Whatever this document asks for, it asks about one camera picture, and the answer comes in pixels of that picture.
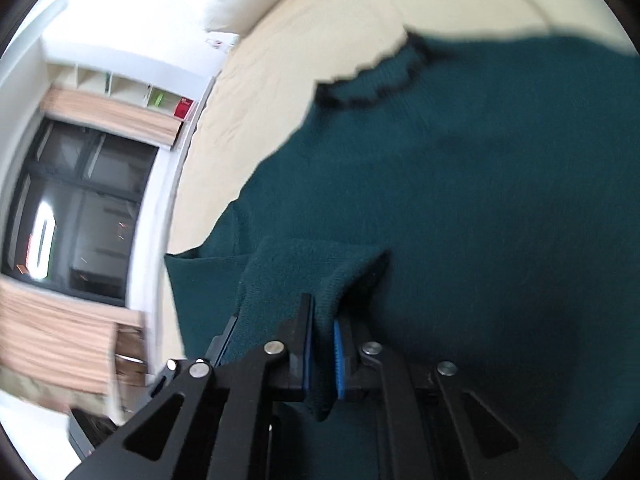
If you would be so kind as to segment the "dark green knitted sweater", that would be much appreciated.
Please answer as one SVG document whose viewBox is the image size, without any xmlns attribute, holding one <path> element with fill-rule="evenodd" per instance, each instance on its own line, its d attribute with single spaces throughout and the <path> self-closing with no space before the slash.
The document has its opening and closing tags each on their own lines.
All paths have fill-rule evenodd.
<svg viewBox="0 0 640 480">
<path fill-rule="evenodd" d="M 184 350 L 231 362 L 314 297 L 319 368 L 285 479 L 373 479 L 374 413 L 335 399 L 333 322 L 457 364 L 581 479 L 639 421 L 639 61 L 577 37 L 410 35 L 319 84 L 200 246 L 167 255 Z"/>
</svg>

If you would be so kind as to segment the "dark window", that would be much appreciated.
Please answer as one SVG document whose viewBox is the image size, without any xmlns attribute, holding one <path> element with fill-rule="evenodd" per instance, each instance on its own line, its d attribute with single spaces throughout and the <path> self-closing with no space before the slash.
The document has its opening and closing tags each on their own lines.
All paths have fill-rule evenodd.
<svg viewBox="0 0 640 480">
<path fill-rule="evenodd" d="M 80 299 L 125 303 L 153 145 L 40 122 L 12 194 L 1 270 Z"/>
</svg>

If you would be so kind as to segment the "red box on shelf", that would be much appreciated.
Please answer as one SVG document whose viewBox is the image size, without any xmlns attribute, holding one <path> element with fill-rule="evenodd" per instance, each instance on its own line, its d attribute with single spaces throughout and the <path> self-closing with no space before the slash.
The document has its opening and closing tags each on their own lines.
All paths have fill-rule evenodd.
<svg viewBox="0 0 640 480">
<path fill-rule="evenodd" d="M 185 120 L 189 115 L 193 101 L 187 98 L 181 98 L 175 106 L 174 116 L 180 120 Z"/>
</svg>

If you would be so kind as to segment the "beige striped curtain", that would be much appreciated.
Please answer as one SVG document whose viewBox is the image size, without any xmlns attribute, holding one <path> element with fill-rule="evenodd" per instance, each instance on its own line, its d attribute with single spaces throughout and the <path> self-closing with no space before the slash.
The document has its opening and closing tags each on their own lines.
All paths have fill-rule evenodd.
<svg viewBox="0 0 640 480">
<path fill-rule="evenodd" d="M 171 148 L 182 121 L 146 108 L 111 100 L 105 96 L 51 87 L 40 101 L 48 117 L 99 129 L 124 138 Z"/>
</svg>

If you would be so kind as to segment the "white wall shelf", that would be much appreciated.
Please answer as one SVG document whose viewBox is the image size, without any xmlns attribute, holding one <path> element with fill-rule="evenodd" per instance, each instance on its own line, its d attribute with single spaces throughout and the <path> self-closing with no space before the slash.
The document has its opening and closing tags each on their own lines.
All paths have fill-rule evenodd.
<svg viewBox="0 0 640 480">
<path fill-rule="evenodd" d="M 47 72 L 50 83 L 56 88 L 102 96 L 102 98 L 146 108 L 170 117 L 175 117 L 174 109 L 178 101 L 186 98 L 147 82 L 77 64 L 47 62 Z M 193 105 L 186 119 L 193 114 L 196 101 L 192 101 Z"/>
</svg>

